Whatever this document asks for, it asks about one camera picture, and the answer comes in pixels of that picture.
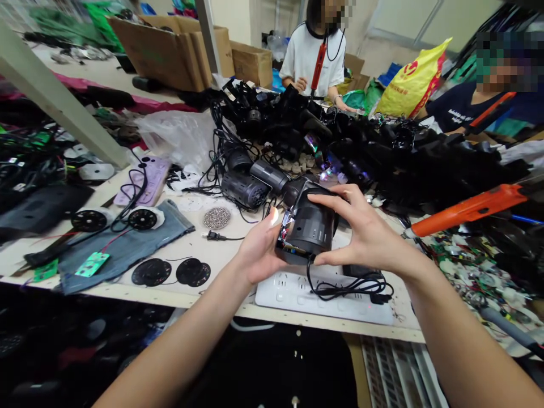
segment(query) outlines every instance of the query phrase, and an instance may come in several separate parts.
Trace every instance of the white wall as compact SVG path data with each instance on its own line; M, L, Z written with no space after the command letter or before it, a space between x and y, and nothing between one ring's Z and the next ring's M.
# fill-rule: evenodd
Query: white wall
M214 24L228 28L229 38L239 43L251 43L249 4L252 0L210 0ZM172 0L147 0L160 15L172 12Z

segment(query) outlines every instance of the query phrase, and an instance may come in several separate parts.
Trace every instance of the screwdriver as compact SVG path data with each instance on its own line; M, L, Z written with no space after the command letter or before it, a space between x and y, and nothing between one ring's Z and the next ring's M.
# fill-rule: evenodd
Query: screwdriver
M425 218L405 230L402 236L404 238L421 238L499 213L531 198L541 202L543 201L543 189L543 181L527 187L520 184L501 184L488 192Z

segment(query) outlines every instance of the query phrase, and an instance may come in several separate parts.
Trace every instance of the wrist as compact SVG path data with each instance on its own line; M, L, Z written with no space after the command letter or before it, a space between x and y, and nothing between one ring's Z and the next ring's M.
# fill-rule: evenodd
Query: wrist
M247 265L243 256L236 253L223 270L228 271L229 274L235 277L238 288L250 292L253 287L253 284L249 281L250 265Z
M333 105L341 106L343 103L344 103L344 101L342 100L342 95L337 95L337 96L334 97Z

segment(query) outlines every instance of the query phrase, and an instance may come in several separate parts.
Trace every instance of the power cord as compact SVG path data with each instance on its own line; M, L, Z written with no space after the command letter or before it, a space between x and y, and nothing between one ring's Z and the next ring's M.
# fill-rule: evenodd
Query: power cord
M227 238L213 231L208 231L208 233L203 232L202 237L206 238L208 241L241 241L245 238Z
M322 301L330 301L339 297L344 297L351 294L370 295L370 300L374 304L385 304L393 298L395 289L385 280L385 276L381 273L375 277L376 272L368 273L365 277L354 280L347 286L336 286L328 282L320 282L317 287L313 287L312 278L310 276L310 265L315 257L308 258L306 264L306 276L308 283L312 289L312 293L316 294ZM391 288L390 295L381 294L387 287Z

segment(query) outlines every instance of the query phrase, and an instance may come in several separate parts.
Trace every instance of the blue fabric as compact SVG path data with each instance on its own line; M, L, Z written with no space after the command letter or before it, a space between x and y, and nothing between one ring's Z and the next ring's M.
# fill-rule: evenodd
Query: blue fabric
M178 211L173 201L165 200L158 209L164 213L164 224L148 231L130 231L116 239L106 251L110 258L94 276L84 278L75 272L92 253L100 252L118 233L108 229L65 252L58 264L62 292L74 294L117 278L159 248L194 231L194 225Z
M469 126L483 112L488 110L504 94L499 94L482 104L471 105L476 90L476 82L463 82L454 86L437 100L427 105L427 112L434 116L443 132L447 133ZM493 117L485 120L479 130L484 130L495 120L509 112L510 119L529 122L534 125L544 123L544 86L535 92L518 92L510 101L503 104Z

